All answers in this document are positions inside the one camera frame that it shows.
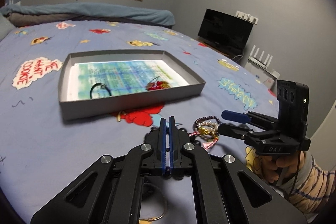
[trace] television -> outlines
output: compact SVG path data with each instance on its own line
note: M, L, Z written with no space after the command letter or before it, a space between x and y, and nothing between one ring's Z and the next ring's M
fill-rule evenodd
M205 43L231 56L243 54L253 23L207 9L198 36Z

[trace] blue gripper pad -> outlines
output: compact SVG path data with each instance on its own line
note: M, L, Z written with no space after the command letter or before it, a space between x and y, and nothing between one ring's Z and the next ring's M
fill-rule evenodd
M160 134L162 137L162 147L161 147L161 169L162 174L166 173L166 135L167 135L167 122L166 119L161 118L160 121Z
M232 121L232 122L240 122L240 123L249 123L251 122L251 118L243 113L233 112L229 110L224 110L222 112L222 118L224 120Z
M174 163L173 163L173 125L171 117L169 117L169 167L170 167L170 173L173 173L174 169Z

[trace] pink tassel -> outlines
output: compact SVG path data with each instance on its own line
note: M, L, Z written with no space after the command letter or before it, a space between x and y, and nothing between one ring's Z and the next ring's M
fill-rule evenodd
M212 142L208 142L208 143L202 143L202 146L205 150L209 150L211 149L215 144L216 142L218 141L218 139L216 138L214 141Z

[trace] jewelry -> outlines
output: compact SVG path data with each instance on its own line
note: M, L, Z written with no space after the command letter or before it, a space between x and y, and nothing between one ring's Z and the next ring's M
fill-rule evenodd
M93 92L93 89L94 89L95 87L97 87L97 86L100 86L100 89L101 89L101 90L105 89L105 90L108 92L108 94L109 94L110 96L112 96L111 90L107 87L107 85L102 84L102 83L96 83L96 84L94 84L94 85L92 86L92 88L91 88L91 90L90 90L90 99L92 99L92 92Z
M209 120L211 119L216 120L216 122L210 122ZM197 135L200 138L206 140L207 143L203 143L202 145L206 150L208 150L218 141L218 127L220 124L221 121L216 116L199 118L194 122L194 132L189 134L189 137Z
M156 186L152 183L147 183L147 182L145 182L144 185L149 185L149 186L154 187L161 194L161 197L163 199L163 205L164 205L163 213L159 217L152 217L152 218L149 218L149 219L140 219L140 221L142 221L142 223L147 223L147 222L153 222L153 221L156 221L156 220L159 220L159 219L163 218L167 214L167 211L168 211L168 202L167 202L163 192L161 191L161 189L158 186Z

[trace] human hand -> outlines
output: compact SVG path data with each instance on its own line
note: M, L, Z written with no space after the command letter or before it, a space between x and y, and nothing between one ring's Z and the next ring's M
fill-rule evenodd
M272 161L272 156L261 156L261 169L265 180L269 183L275 182L279 179L279 175L275 171L278 168L285 167L289 167L285 178L292 177L296 173L298 153L297 151L294 155L279 157L276 162ZM304 164L305 154L301 151L299 170L301 170Z

